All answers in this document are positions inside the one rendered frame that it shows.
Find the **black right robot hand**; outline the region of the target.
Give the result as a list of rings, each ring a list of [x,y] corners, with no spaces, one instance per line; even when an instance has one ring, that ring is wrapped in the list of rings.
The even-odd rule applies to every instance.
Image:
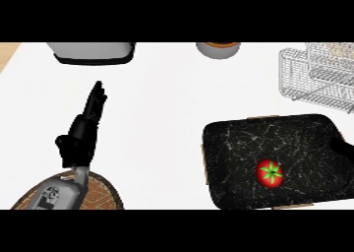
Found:
[[[334,151],[346,156],[354,163],[354,146],[337,138],[331,140],[329,145]]]

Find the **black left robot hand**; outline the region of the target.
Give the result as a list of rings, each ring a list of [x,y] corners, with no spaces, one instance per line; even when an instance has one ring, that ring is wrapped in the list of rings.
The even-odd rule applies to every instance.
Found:
[[[64,168],[90,165],[107,99],[104,83],[98,81],[87,97],[83,113],[76,116],[68,134],[58,136],[55,140]]]

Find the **red tomato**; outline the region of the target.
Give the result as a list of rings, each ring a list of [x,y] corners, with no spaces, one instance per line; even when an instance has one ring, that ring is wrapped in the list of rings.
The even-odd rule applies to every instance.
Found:
[[[262,159],[256,166],[256,176],[266,188],[278,188],[285,178],[279,163],[270,159]]]

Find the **black marble tray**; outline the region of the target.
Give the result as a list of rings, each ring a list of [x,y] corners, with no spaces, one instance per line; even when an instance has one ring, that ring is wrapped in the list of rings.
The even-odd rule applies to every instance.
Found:
[[[354,163],[329,142],[343,135],[322,114],[214,122],[204,130],[213,201],[250,210],[354,198]],[[284,182],[266,188],[256,176],[262,159],[279,163]]]

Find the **grey and black appliance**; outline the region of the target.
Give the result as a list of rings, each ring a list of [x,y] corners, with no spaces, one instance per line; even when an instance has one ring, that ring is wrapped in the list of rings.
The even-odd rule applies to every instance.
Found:
[[[48,46],[62,64],[104,66],[133,60],[135,42],[50,42]]]

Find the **grey cup with orange rim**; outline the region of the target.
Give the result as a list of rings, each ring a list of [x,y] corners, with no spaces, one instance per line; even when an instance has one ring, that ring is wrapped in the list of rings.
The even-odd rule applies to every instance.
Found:
[[[228,59],[236,54],[241,43],[239,42],[198,42],[197,46],[201,53],[211,59]]]

